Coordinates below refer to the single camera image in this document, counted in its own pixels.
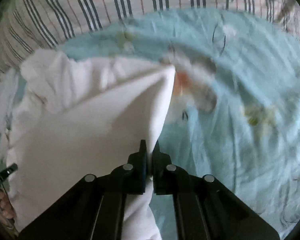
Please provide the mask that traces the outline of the person's left hand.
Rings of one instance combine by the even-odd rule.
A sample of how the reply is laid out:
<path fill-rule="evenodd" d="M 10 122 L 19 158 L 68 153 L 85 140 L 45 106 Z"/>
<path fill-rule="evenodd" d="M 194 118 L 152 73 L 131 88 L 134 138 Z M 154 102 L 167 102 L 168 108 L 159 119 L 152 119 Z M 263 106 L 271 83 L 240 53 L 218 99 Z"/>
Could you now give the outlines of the person's left hand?
<path fill-rule="evenodd" d="M 10 203 L 8 195 L 0 189 L 0 222 L 9 229 L 14 227 L 15 210 Z"/>

